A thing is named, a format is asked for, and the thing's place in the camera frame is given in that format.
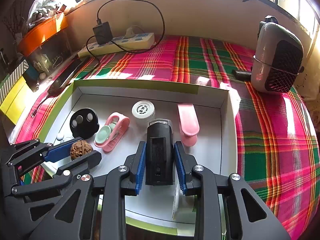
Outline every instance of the orange container lid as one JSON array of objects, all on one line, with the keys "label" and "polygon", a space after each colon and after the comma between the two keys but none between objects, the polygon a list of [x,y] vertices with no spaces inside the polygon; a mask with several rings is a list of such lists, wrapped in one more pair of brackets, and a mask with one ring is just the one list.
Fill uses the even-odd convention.
[{"label": "orange container lid", "polygon": [[18,44],[18,51],[28,57],[51,36],[66,27],[68,27],[68,23],[64,13],[56,14],[29,31]]}]

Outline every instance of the pink clip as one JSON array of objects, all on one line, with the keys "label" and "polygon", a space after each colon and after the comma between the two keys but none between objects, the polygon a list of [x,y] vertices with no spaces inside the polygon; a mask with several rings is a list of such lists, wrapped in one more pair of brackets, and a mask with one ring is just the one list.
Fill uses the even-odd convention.
[{"label": "pink clip", "polygon": [[178,104],[178,111],[181,141],[187,147],[193,146],[200,130],[195,108],[192,104]]},{"label": "pink clip", "polygon": [[104,143],[97,143],[96,141],[94,142],[95,146],[102,148],[105,152],[111,152],[114,149],[124,133],[127,131],[130,123],[130,119],[128,117],[114,112],[109,116],[105,125],[110,125],[113,119],[119,120],[117,121],[112,133],[109,135],[109,138]]}]

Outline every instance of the pink clothespin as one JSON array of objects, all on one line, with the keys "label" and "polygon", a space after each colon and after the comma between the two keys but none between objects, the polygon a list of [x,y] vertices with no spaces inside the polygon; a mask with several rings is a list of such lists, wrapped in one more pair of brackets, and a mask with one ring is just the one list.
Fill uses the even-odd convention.
[{"label": "pink clothespin", "polygon": [[195,108],[192,104],[178,104],[178,111],[181,141],[187,147],[193,146],[200,130]]},{"label": "pink clothespin", "polygon": [[127,131],[129,123],[130,119],[123,114],[117,112],[111,114],[105,125],[97,132],[94,139],[95,146],[105,152],[111,152]]}]

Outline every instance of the black mesh grille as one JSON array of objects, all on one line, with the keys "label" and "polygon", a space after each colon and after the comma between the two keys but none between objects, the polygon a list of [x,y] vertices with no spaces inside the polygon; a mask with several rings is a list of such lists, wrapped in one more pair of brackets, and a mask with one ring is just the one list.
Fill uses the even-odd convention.
[{"label": "black mesh grille", "polygon": [[[303,52],[287,41],[280,41],[277,45],[272,66],[291,73],[298,73],[303,58]],[[268,91],[287,93],[291,89],[295,75],[270,69],[265,88]]]}]

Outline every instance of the black round object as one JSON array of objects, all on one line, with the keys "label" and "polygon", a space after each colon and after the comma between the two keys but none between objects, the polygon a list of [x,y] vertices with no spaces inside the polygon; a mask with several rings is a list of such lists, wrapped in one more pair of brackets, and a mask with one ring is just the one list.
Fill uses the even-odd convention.
[{"label": "black round object", "polygon": [[86,140],[99,130],[97,113],[91,108],[82,108],[76,111],[70,119],[70,130],[74,138]]}]

